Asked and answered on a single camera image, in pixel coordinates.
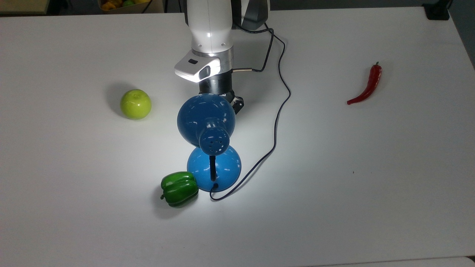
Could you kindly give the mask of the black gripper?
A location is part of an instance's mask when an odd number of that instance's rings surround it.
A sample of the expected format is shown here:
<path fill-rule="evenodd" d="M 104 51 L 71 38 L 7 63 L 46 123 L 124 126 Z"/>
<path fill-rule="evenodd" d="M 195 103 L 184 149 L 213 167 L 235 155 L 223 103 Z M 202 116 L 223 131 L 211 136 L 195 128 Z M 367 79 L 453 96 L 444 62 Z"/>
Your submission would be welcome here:
<path fill-rule="evenodd" d="M 232 102 L 232 108 L 237 115 L 244 107 L 244 99 L 235 97 L 232 87 L 232 72 L 225 72 L 199 82 L 200 93 L 212 93 L 221 96 L 229 103 Z"/>

